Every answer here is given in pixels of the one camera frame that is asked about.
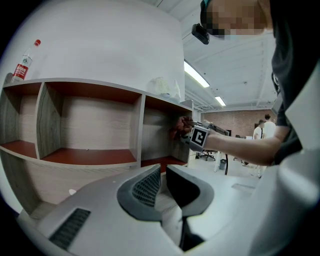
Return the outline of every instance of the white ceiling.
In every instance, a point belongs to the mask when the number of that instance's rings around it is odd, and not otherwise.
[[[271,80],[275,40],[271,32],[251,38],[218,40],[204,45],[191,34],[200,22],[201,0],[141,0],[181,22],[184,59],[210,84],[203,88],[185,75],[185,99],[201,112],[270,109],[276,99]],[[220,96],[226,106],[215,99]]]

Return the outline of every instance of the black shirt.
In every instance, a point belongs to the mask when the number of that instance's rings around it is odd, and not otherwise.
[[[276,153],[274,163],[302,149],[285,111],[300,93],[319,59],[317,7],[313,1],[270,0],[275,51],[272,70],[276,76],[283,104],[277,115],[277,126],[290,127],[290,132]]]

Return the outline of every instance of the ceiling light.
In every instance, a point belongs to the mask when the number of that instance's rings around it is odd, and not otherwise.
[[[209,87],[210,85],[206,80],[197,72],[195,69],[190,66],[188,63],[184,62],[184,71],[187,72],[190,76],[192,76],[200,85],[204,88]]]
[[[226,105],[220,96],[215,97],[215,99],[221,104],[221,106],[225,106]]]

